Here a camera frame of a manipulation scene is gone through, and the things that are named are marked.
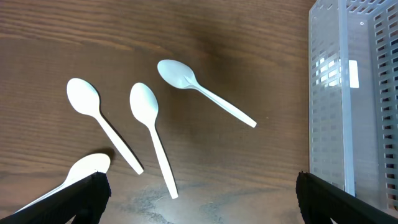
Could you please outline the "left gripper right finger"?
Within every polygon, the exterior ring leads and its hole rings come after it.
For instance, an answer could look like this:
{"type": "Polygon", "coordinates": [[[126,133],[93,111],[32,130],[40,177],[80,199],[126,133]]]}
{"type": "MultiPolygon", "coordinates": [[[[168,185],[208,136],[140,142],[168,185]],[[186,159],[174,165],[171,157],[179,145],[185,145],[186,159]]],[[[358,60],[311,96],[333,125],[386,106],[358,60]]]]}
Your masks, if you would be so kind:
{"type": "Polygon", "coordinates": [[[308,172],[298,173],[295,191],[305,224],[397,224],[397,218],[308,172]]]}

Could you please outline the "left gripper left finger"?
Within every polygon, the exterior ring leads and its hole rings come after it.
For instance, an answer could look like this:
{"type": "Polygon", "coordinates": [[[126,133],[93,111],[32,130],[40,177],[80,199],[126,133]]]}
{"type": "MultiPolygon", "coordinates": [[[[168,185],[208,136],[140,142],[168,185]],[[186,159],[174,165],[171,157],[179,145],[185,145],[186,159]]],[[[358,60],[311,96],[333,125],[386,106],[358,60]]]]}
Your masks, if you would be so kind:
{"type": "Polygon", "coordinates": [[[106,174],[96,172],[15,214],[1,224],[98,224],[111,196],[106,174]]]}

